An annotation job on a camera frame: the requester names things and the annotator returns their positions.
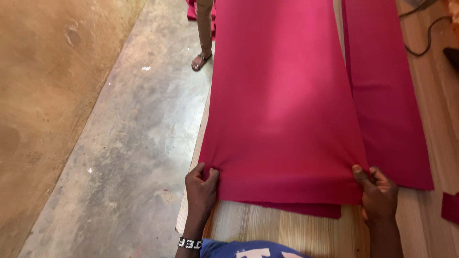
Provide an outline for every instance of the human hand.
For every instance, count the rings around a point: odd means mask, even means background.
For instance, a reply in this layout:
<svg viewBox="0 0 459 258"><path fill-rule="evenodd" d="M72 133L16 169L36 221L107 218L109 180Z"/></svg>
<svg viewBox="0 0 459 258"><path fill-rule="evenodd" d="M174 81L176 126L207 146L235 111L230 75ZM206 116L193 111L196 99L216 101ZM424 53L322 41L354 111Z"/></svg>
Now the human hand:
<svg viewBox="0 0 459 258"><path fill-rule="evenodd" d="M355 180L364 188L362 216L365 222L395 222L398 186L377 167L371 167L371 178L359 165L352 167Z"/></svg>
<svg viewBox="0 0 459 258"><path fill-rule="evenodd" d="M210 177L202 180L204 163L199 163L185 177L186 194L188 197L188 217L207 221L217 200L217 183L220 172L210 169Z"/></svg>

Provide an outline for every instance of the person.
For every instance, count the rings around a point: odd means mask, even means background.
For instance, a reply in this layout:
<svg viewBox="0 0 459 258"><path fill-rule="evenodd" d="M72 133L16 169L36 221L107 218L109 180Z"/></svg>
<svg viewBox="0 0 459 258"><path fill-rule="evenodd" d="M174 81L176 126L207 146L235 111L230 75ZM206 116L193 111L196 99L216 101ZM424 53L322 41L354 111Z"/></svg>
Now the person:
<svg viewBox="0 0 459 258"><path fill-rule="evenodd" d="M212 6L213 0L196 0L196 21L201 43L201 53L191 62L191 68L196 72L212 57Z"/></svg>
<svg viewBox="0 0 459 258"><path fill-rule="evenodd" d="M209 179L203 181L203 169L204 163L200 163L185 178L188 218L175 258L310 258L269 241L225 243L204 239L200 250L204 226L217 200L220 176L219 171L211 168ZM364 190L362 217L369 229L370 257L403 258L400 233L395 221L397 185L376 167L370 168L370 178L359 165L354 165L352 170L355 180Z"/></svg>

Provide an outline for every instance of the red fabric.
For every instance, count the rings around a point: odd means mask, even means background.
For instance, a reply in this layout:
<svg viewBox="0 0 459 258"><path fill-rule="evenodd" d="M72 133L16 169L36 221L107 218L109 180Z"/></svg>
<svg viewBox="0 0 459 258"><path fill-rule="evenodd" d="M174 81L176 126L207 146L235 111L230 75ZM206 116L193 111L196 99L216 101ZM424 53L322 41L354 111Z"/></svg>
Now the red fabric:
<svg viewBox="0 0 459 258"><path fill-rule="evenodd" d="M198 162L204 162L206 153L206 133L202 139L201 152ZM331 219L341 218L341 205L324 203L274 203L274 202L244 202L247 204L258 205L266 208L274 208L288 212L295 212L317 217L327 217Z"/></svg>
<svg viewBox="0 0 459 258"><path fill-rule="evenodd" d="M351 167L368 165L332 2L264 3L220 2L204 177L220 170L222 200L360 204Z"/></svg>
<svg viewBox="0 0 459 258"><path fill-rule="evenodd" d="M343 0L343 21L346 65L368 163L398 185L433 190L395 2Z"/></svg>
<svg viewBox="0 0 459 258"><path fill-rule="evenodd" d="M443 193L442 218L459 224L459 193L455 196Z"/></svg>
<svg viewBox="0 0 459 258"><path fill-rule="evenodd" d="M217 17L217 5L215 4L217 0L213 0L213 6L212 6L212 12L211 12L211 17L212 17L212 40L215 40L215 19ZM189 21L195 21L196 20L196 0L186 0L186 3L188 4L188 12L186 13L186 17L188 18Z"/></svg>

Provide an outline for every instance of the wooden table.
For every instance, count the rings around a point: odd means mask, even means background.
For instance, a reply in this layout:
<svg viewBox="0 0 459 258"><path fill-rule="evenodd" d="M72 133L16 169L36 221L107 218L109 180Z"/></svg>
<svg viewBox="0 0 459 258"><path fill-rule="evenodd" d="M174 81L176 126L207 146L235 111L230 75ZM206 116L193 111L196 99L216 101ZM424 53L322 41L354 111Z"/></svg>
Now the wooden table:
<svg viewBox="0 0 459 258"><path fill-rule="evenodd" d="M400 13L412 9L401 0L397 5ZM334 6L342 43L341 2L334 0ZM406 43L415 51L424 49L427 28L444 15L444 6L437 2L404 19L401 25ZM432 48L425 56L408 58L436 190L400 189L397 222L406 258L459 257L459 225L441 218L442 193L459 191L459 78L442 53L446 46L457 47L457 42L447 21L435 25L432 38ZM201 150L209 97L190 169L196 166ZM183 233L187 213L185 191L177 218L179 233ZM268 240L315 258L369 256L368 230L360 208L348 205L342 206L342 218L336 220L220 201L205 237L220 241Z"/></svg>

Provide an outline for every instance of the black and white bracelet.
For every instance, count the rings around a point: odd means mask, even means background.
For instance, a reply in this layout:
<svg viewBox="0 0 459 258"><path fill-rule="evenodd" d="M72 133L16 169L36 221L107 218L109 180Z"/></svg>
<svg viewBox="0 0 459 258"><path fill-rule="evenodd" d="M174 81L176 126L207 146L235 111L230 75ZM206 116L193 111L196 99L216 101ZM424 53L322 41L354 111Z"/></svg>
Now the black and white bracelet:
<svg viewBox="0 0 459 258"><path fill-rule="evenodd" d="M180 237L178 246L186 249L200 250L202 248L202 240L191 240Z"/></svg>

